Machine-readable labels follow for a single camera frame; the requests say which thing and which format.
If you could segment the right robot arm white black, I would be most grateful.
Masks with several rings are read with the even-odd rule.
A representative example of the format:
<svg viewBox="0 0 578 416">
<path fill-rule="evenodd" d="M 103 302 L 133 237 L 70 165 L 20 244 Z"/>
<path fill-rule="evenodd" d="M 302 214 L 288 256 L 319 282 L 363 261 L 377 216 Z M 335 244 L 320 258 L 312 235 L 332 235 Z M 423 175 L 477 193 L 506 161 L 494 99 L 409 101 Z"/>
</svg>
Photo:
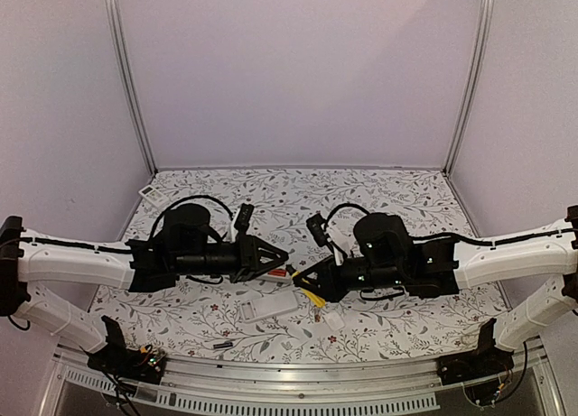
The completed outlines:
<svg viewBox="0 0 578 416">
<path fill-rule="evenodd" d="M 315 243 L 332 255 L 295 273 L 294 284 L 327 302 L 353 291 L 402 289 L 420 299 L 456 295 L 488 282 L 546 275 L 548 281 L 512 311 L 468 328 L 467 368 L 485 376 L 528 338 L 577 307 L 577 208 L 535 230 L 489 239 L 452 232 L 412 236 L 403 219 L 385 212 L 363 216 L 353 227 L 359 255 L 316 214 L 307 221 Z"/>
</svg>

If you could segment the white remote control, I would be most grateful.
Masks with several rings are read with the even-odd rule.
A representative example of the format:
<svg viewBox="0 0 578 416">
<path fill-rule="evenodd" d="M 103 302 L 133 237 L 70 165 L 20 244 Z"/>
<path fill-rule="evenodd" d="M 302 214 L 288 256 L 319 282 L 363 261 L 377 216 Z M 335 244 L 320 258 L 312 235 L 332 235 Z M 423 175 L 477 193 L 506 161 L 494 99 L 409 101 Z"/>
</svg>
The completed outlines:
<svg viewBox="0 0 578 416">
<path fill-rule="evenodd" d="M 284 291 L 241 303 L 241 318 L 246 323 L 256 322 L 270 317 L 293 312 L 299 307 L 292 291 Z"/>
</svg>

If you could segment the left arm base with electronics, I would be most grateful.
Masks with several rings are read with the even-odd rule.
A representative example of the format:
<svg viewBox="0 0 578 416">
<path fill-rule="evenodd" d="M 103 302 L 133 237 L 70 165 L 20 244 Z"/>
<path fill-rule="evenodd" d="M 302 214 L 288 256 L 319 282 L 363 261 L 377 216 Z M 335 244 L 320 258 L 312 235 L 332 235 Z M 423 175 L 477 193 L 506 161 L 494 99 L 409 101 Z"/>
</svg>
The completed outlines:
<svg viewBox="0 0 578 416">
<path fill-rule="evenodd" d="M 88 368 L 111 377 L 160 384 L 167 362 L 166 353 L 152 345 L 141 349 L 127 347 L 119 324 L 108 316 L 101 319 L 106 326 L 106 344 L 96 353 L 88 353 Z"/>
</svg>

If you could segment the white battery cover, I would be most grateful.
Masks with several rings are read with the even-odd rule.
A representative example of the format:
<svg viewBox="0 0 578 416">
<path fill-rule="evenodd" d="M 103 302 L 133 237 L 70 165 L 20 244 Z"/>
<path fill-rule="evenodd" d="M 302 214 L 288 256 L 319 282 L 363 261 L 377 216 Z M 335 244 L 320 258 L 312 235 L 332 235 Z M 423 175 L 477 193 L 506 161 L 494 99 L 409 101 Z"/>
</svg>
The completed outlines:
<svg viewBox="0 0 578 416">
<path fill-rule="evenodd" d="M 335 311 L 327 312 L 324 320 L 331 330 L 340 330 L 346 326 L 341 315 Z"/>
</svg>

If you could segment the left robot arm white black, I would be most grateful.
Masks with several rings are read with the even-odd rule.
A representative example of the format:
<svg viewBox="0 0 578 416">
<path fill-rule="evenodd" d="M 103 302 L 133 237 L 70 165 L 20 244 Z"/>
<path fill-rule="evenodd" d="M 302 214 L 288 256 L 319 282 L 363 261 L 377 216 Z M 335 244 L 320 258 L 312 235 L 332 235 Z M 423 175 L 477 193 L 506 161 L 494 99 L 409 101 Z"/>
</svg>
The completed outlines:
<svg viewBox="0 0 578 416">
<path fill-rule="evenodd" d="M 134 355 L 118 323 L 81 310 L 44 284 L 151 293 L 172 288 L 182 276 L 252 281 L 288 260 L 284 249 L 249 234 L 253 210 L 241 205 L 229 216 L 228 233 L 221 235 L 207 208 L 183 202 L 164 210 L 146 239 L 111 244 L 52 238 L 24 228 L 21 217 L 7 217 L 1 225 L 1 314 L 40 326 L 88 354 L 98 353 L 114 374 L 127 374 Z"/>
</svg>

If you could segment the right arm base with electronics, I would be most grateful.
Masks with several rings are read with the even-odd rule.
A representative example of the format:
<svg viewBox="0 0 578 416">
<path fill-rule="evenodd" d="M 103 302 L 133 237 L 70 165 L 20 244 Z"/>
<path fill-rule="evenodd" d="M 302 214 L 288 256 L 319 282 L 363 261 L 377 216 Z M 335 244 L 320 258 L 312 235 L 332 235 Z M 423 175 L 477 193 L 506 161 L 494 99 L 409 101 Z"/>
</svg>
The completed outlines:
<svg viewBox="0 0 578 416">
<path fill-rule="evenodd" d="M 487 376 L 492 380 L 464 388 L 466 398 L 473 404 L 485 407 L 498 402 L 506 388 L 506 381 L 499 380 L 498 374 L 505 374 L 514 367 L 513 351 L 497 347 L 494 338 L 496 319 L 490 319 L 480 327 L 472 350 L 440 356 L 436 359 L 436 373 L 442 385 L 460 384 Z"/>
</svg>

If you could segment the long white remote with buttons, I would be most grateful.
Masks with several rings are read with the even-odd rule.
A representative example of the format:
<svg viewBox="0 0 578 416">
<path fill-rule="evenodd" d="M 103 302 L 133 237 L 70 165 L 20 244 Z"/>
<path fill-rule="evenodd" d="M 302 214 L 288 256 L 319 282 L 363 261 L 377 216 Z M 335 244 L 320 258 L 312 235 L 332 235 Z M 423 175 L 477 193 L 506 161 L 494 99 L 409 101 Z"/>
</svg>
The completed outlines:
<svg viewBox="0 0 578 416">
<path fill-rule="evenodd" d="M 275 282 L 282 284 L 289 284 L 292 282 L 291 274 L 286 269 L 274 269 L 268 273 L 260 276 L 261 280 L 267 282 Z"/>
</svg>

